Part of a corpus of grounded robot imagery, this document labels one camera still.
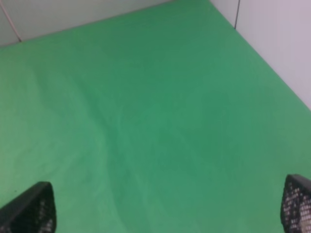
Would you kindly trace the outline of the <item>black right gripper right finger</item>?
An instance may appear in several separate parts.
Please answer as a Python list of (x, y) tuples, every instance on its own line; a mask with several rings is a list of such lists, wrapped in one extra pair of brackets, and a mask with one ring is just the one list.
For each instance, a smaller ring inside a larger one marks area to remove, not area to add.
[(280, 220), (286, 233), (311, 231), (311, 181), (298, 174), (286, 176)]

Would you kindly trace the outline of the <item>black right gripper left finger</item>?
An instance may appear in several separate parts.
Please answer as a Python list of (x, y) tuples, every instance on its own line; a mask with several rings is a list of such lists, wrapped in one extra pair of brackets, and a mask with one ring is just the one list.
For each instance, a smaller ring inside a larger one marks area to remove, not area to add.
[(0, 209), (2, 233), (54, 233), (56, 205), (50, 182), (38, 182)]

